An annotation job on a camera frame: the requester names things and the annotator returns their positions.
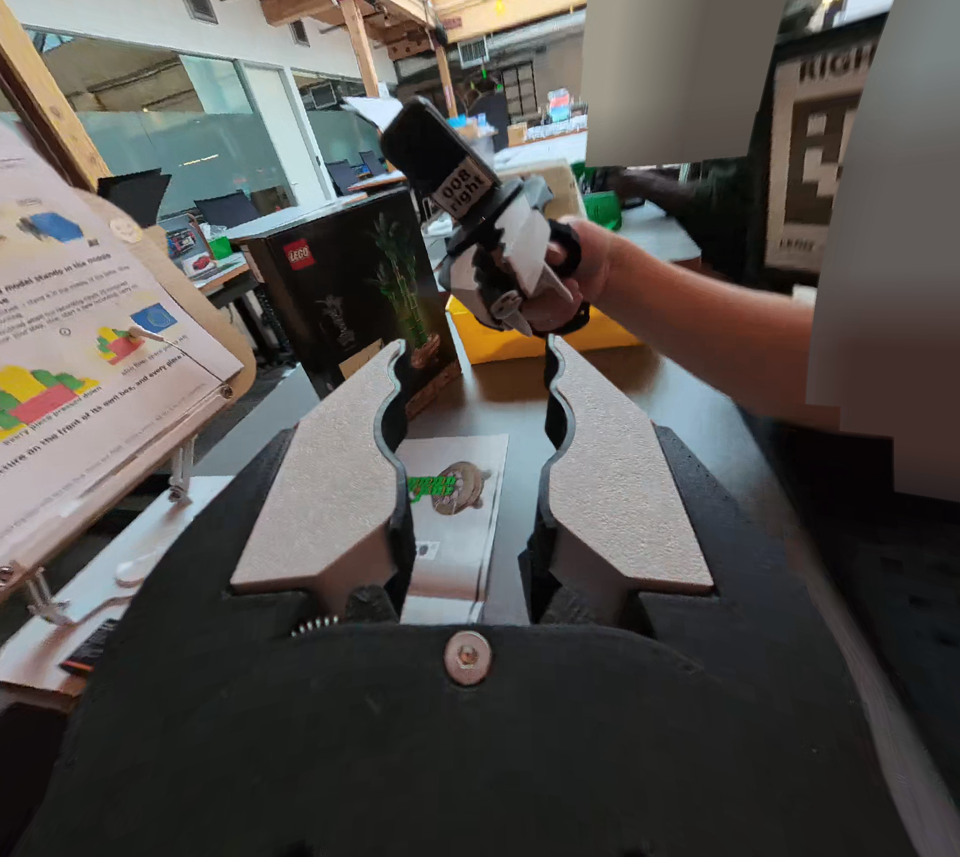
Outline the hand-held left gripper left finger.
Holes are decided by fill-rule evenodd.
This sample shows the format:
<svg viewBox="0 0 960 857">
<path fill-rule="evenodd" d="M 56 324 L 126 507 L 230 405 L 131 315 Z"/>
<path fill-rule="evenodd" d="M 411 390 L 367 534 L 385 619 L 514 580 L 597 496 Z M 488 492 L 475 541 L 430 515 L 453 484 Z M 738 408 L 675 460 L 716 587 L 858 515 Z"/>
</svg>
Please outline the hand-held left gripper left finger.
<svg viewBox="0 0 960 857">
<path fill-rule="evenodd" d="M 231 577 L 242 593 L 305 591 L 345 618 L 362 587 L 402 614 L 416 558 L 404 465 L 412 374 L 387 344 L 297 425 Z"/>
</svg>

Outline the black framed marker sign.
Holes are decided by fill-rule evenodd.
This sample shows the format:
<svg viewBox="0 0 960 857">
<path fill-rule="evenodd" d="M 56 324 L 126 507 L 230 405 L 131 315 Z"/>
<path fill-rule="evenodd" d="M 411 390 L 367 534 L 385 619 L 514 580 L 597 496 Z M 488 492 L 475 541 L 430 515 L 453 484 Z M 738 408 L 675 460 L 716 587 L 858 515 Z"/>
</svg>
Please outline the black framed marker sign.
<svg viewBox="0 0 960 857">
<path fill-rule="evenodd" d="M 819 275 L 879 32 L 774 61 L 764 267 Z"/>
</svg>

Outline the person's right forearm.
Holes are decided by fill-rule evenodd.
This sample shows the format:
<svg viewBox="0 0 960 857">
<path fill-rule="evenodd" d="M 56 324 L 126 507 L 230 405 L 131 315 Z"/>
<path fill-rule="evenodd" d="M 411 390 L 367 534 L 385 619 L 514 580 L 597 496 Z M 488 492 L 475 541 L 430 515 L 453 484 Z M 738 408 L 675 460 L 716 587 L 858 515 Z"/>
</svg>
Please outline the person's right forearm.
<svg viewBox="0 0 960 857">
<path fill-rule="evenodd" d="M 589 302 L 642 342 L 753 414 L 838 432 L 838 407 L 808 402 L 814 307 L 740 287 L 598 231 L 603 258 Z"/>
</svg>

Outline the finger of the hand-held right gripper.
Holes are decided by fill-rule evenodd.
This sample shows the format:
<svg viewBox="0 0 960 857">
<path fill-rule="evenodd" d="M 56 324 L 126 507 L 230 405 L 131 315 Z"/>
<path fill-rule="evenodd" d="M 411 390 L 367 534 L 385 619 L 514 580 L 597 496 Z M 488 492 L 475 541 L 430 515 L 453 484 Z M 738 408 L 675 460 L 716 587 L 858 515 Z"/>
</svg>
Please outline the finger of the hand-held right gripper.
<svg viewBox="0 0 960 857">
<path fill-rule="evenodd" d="M 542 213 L 531 208 L 526 200 L 514 200 L 498 216 L 496 228 L 500 239 L 496 258 L 511 271 L 523 294 L 519 310 L 525 337 L 533 337 L 534 329 L 525 316 L 525 305 L 543 295 L 572 301 L 569 288 L 547 262 L 551 228 Z"/>
<path fill-rule="evenodd" d="M 506 321 L 498 321 L 490 314 L 490 305 L 500 295 L 517 291 L 523 293 L 516 276 L 483 247 L 469 247 L 457 256 L 447 254 L 439 270 L 443 287 L 471 312 L 478 323 L 500 332 L 522 333 L 520 310 Z"/>
</svg>

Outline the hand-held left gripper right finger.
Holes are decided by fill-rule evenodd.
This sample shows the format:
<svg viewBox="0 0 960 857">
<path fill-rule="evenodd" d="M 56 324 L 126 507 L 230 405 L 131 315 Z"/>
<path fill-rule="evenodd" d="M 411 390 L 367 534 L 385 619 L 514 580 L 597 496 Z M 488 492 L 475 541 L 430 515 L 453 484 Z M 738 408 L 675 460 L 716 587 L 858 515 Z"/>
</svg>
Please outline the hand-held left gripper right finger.
<svg viewBox="0 0 960 857">
<path fill-rule="evenodd" d="M 521 555 L 533 625 L 643 625 L 639 594 L 714 594 L 654 423 L 558 335 L 546 341 L 546 435 Z"/>
</svg>

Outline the yellow plastic bin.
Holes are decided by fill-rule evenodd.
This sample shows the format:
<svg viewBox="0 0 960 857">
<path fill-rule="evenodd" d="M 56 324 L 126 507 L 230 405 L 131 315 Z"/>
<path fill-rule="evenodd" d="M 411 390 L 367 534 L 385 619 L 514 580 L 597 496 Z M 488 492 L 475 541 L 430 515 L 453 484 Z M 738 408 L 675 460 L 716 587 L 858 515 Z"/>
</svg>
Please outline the yellow plastic bin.
<svg viewBox="0 0 960 857">
<path fill-rule="evenodd" d="M 500 332 L 485 327 L 456 297 L 446 304 L 461 340 L 466 358 L 471 365 L 542 358 L 546 342 L 535 336 L 516 331 Z M 567 334 L 564 339 L 577 351 L 586 352 L 618 347 L 636 347 L 642 342 L 614 320 L 600 311 L 591 311 L 589 322 L 582 329 Z"/>
</svg>

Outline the white printed panel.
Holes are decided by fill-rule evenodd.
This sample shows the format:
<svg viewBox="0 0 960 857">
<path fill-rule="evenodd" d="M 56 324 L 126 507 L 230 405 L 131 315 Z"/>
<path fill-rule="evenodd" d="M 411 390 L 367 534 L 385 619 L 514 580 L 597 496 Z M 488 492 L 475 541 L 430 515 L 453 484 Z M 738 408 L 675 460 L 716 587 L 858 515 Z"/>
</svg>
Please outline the white printed panel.
<svg viewBox="0 0 960 857">
<path fill-rule="evenodd" d="M 570 163 L 561 158 L 534 157 L 533 161 L 508 164 L 497 167 L 498 177 L 507 182 L 511 179 L 542 178 L 551 194 L 539 208 L 547 220 L 560 221 L 564 218 L 586 220 L 587 210 L 582 193 Z"/>
</svg>

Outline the open lego instruction booklet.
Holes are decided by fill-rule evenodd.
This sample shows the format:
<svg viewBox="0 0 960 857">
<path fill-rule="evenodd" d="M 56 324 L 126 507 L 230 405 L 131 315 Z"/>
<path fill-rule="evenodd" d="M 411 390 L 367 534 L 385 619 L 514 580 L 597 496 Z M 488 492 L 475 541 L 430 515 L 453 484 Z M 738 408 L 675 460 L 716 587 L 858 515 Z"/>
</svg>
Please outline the open lego instruction booklet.
<svg viewBox="0 0 960 857">
<path fill-rule="evenodd" d="M 507 434 L 403 441 L 414 567 L 400 622 L 476 624 L 485 610 Z"/>
</svg>

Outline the green plastic bin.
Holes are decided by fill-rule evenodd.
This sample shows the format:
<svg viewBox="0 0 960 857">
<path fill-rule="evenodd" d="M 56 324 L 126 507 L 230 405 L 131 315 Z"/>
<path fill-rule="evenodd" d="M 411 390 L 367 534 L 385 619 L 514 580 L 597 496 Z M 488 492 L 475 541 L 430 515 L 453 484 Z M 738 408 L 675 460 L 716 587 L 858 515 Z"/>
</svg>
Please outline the green plastic bin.
<svg viewBox="0 0 960 857">
<path fill-rule="evenodd" d="M 614 191 L 594 191 L 582 196 L 586 217 L 598 227 L 618 233 L 623 225 L 619 197 Z"/>
</svg>

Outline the distant instruction sheet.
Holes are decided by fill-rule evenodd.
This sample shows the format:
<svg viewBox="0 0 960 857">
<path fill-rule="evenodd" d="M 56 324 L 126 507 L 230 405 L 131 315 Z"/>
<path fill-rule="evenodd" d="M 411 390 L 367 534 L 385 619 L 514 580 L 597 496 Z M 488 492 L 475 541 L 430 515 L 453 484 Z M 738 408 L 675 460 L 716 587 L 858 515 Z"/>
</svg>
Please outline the distant instruction sheet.
<svg viewBox="0 0 960 857">
<path fill-rule="evenodd" d="M 341 105 L 370 123 L 379 132 L 388 129 L 403 109 L 402 102 L 393 96 L 346 96 L 341 100 Z"/>
</svg>

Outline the black lego set box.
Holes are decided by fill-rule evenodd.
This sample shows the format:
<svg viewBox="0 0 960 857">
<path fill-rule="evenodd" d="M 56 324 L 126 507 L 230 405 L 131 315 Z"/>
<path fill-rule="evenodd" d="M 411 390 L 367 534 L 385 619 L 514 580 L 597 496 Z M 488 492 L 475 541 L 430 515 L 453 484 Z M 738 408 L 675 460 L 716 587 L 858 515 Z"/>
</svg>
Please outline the black lego set box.
<svg viewBox="0 0 960 857">
<path fill-rule="evenodd" d="M 396 340 L 414 417 L 462 372 L 409 191 L 344 200 L 236 239 L 319 397 Z"/>
</svg>

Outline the person's right hand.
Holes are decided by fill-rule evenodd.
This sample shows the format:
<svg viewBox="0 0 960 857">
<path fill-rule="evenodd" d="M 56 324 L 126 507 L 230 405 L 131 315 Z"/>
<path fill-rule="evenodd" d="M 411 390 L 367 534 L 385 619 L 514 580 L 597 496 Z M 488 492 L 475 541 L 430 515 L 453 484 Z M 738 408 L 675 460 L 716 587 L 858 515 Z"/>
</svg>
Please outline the person's right hand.
<svg viewBox="0 0 960 857">
<path fill-rule="evenodd" d="M 523 317 L 535 333 L 558 333 L 573 321 L 582 305 L 588 303 L 619 321 L 622 311 L 612 302 L 616 294 L 608 286 L 613 281 L 616 250 L 623 240 L 587 219 L 567 216 L 559 224 L 569 231 L 561 235 L 562 239 L 549 243 L 545 258 L 564 291 L 546 288 L 539 292 L 524 303 Z M 560 269 L 569 260 L 570 237 L 575 237 L 579 244 L 580 263 L 573 272 L 561 273 Z"/>
</svg>

